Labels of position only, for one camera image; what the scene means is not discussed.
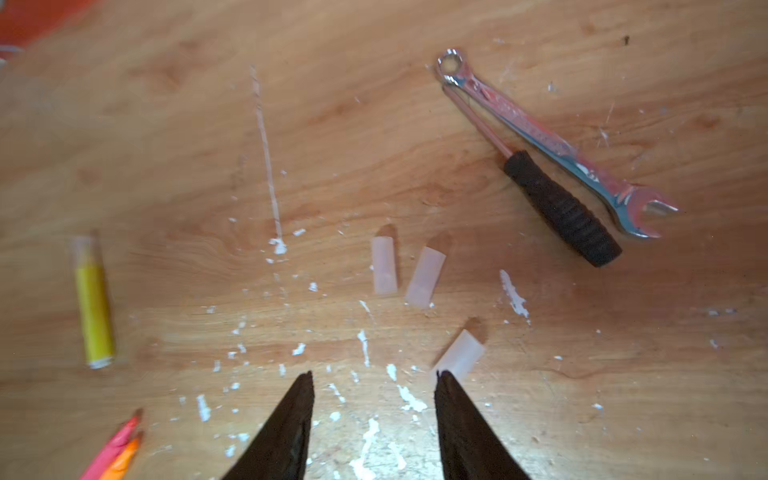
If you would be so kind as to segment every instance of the white debris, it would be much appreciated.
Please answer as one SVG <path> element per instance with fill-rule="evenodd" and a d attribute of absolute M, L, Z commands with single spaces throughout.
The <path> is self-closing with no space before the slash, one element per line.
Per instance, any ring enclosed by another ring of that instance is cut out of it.
<path fill-rule="evenodd" d="M 395 454 L 395 458 L 397 458 L 397 469 L 403 470 L 406 467 L 406 460 L 400 455 L 400 450 L 397 448 L 397 445 L 395 445 L 394 442 L 390 442 L 387 447 L 392 450 L 392 453 Z"/>
<path fill-rule="evenodd" d="M 397 382 L 397 367 L 390 363 L 386 366 L 386 373 L 393 382 Z"/>
<path fill-rule="evenodd" d="M 345 399 L 344 397 L 342 397 L 342 396 L 341 396 L 341 393 L 339 393 L 339 389 L 337 389 L 337 388 L 336 388 L 336 384 L 335 384 L 335 383 L 331 383 L 331 384 L 329 384 L 329 385 L 328 385 L 328 388 L 329 388 L 329 389 L 331 389 L 331 390 L 333 390 L 333 395 L 335 395 L 335 396 L 339 397 L 339 401 L 340 401 L 341 403 L 346 403 L 346 399 Z"/>
<path fill-rule="evenodd" d="M 509 297 L 509 304 L 512 305 L 512 309 L 518 315 L 523 315 L 525 318 L 528 318 L 528 311 L 523 306 L 525 299 L 518 295 L 518 291 L 515 289 L 515 286 L 512 285 L 512 280 L 509 278 L 509 273 L 504 270 L 499 270 L 499 275 L 502 278 L 502 287 L 504 287 L 504 291 Z"/>
<path fill-rule="evenodd" d="M 200 420 L 203 422 L 210 420 L 210 409 L 205 403 L 205 395 L 197 396 L 197 411 L 200 413 Z"/>
<path fill-rule="evenodd" d="M 368 419 L 368 426 L 368 432 L 364 433 L 362 436 L 365 444 L 362 446 L 360 458 L 352 460 L 349 463 L 349 466 L 355 471 L 355 476 L 358 480 L 373 480 L 376 478 L 376 474 L 364 467 L 363 463 L 366 461 L 366 456 L 371 449 L 371 445 L 373 445 L 376 434 L 381 432 L 381 430 L 379 429 L 379 423 L 374 419 Z"/>
<path fill-rule="evenodd" d="M 365 358 L 364 363 L 366 365 L 366 368 L 370 368 L 371 360 L 370 358 L 368 358 L 368 339 L 366 338 L 366 331 L 360 330 L 360 333 L 357 334 L 357 338 L 359 338 L 360 342 L 362 343 L 362 354 L 363 354 L 363 357 Z"/>
<path fill-rule="evenodd" d="M 402 398 L 405 402 L 408 403 L 408 405 L 402 406 L 403 410 L 410 410 L 413 409 L 416 412 L 423 412 L 427 408 L 427 404 L 422 402 L 421 400 L 418 400 L 411 392 L 408 391 L 407 386 L 397 386 L 397 389 L 400 391 L 400 398 Z"/>

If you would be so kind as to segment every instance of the wrench open end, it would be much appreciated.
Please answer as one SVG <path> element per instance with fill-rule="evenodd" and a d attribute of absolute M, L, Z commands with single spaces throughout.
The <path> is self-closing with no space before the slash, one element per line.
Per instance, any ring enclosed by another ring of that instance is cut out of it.
<path fill-rule="evenodd" d="M 619 223 L 629 234 L 640 238 L 659 238 L 661 233 L 650 228 L 642 220 L 644 211 L 653 211 L 657 214 L 666 214 L 679 211 L 679 207 L 671 200 L 651 187 L 645 185 L 631 185 L 631 192 L 622 202 L 624 208 L 617 208 Z"/>

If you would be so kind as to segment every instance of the red object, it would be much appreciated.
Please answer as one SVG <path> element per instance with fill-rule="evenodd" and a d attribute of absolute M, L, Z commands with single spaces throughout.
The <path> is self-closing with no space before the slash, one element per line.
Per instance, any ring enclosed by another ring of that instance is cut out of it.
<path fill-rule="evenodd" d="M 126 423 L 114 437 L 107 442 L 107 445 L 96 455 L 94 461 L 85 471 L 80 480 L 98 480 L 112 462 L 125 450 L 131 440 L 131 434 L 139 424 L 139 418 L 136 416 Z"/>
<path fill-rule="evenodd" d="M 0 58 L 7 60 L 92 3 L 94 0 L 0 0 Z"/>

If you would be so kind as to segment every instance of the wrench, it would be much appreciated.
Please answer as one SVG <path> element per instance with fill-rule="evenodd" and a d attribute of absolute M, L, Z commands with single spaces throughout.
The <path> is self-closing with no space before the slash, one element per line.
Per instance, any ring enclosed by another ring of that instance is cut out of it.
<path fill-rule="evenodd" d="M 469 94 L 513 131 L 590 187 L 608 205 L 611 215 L 624 232 L 640 238 L 661 237 L 660 233 L 643 223 L 641 213 L 646 207 L 655 207 L 659 213 L 679 210 L 675 203 L 654 188 L 618 180 L 604 168 L 587 160 L 579 150 L 528 116 L 515 102 L 478 80 L 460 50 L 449 48 L 441 55 L 437 60 L 437 71 L 447 85 Z"/>

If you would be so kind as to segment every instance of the black screwdriver handle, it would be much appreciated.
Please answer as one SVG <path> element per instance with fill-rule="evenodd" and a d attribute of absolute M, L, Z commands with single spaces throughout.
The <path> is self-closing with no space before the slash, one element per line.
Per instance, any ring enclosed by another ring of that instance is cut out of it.
<path fill-rule="evenodd" d="M 541 171 L 527 151 L 514 152 L 504 173 L 522 187 L 560 238 L 593 266 L 607 265 L 621 255 L 621 247 L 596 216 Z"/>

